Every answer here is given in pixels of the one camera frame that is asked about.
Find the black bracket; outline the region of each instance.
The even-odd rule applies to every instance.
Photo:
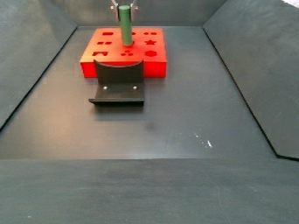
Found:
[[[109,66],[94,61],[98,71],[98,93],[94,104],[145,104],[145,62],[131,66]]]

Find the green cylinder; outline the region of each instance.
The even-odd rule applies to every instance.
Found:
[[[134,44],[133,39],[133,23],[131,23],[131,7],[129,5],[119,6],[119,22],[122,29],[123,45],[131,46]]]

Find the star-shaped hole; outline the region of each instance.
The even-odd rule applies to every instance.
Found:
[[[155,45],[155,42],[157,42],[157,41],[153,41],[153,40],[150,39],[150,40],[146,41],[146,44],[147,44],[149,46],[154,46],[154,45]]]

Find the red shape sorter block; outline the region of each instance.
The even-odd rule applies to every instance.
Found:
[[[165,78],[167,55],[165,31],[161,28],[134,28],[131,46],[123,46],[121,28],[97,29],[81,58],[86,78],[97,78],[94,60],[111,66],[126,66],[145,60],[145,77]]]

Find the scratch mark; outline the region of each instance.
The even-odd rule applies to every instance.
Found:
[[[209,146],[213,148],[211,141],[209,140]]]

